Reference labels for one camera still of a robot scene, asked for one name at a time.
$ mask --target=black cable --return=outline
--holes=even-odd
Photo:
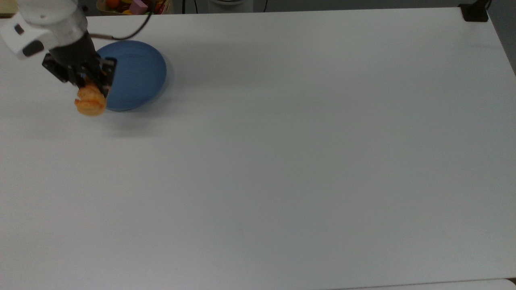
[[[163,7],[163,3],[165,3],[165,1],[163,1],[161,3],[161,5],[159,6],[159,10],[161,10],[161,8]],[[126,36],[126,37],[112,37],[111,39],[113,40],[127,40],[129,38],[133,38],[135,35],[137,35],[138,33],[140,33],[140,31],[145,27],[145,25],[147,25],[147,22],[149,22],[149,19],[151,18],[152,14],[154,14],[154,9],[156,8],[156,0],[152,0],[152,4],[151,4],[151,12],[149,13],[149,15],[147,15],[147,18],[145,18],[145,21],[143,22],[143,24],[140,26],[140,28],[138,28],[135,32],[133,32],[131,35],[129,36]]]

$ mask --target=white table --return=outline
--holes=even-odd
[[[0,289],[516,277],[516,77],[491,22],[172,15],[135,39],[166,58],[165,89],[98,118],[0,42]]]

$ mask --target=blue plate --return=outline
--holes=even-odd
[[[110,43],[98,51],[117,59],[115,79],[107,98],[107,109],[125,111],[153,99],[167,76],[163,56],[152,46],[134,40]]]

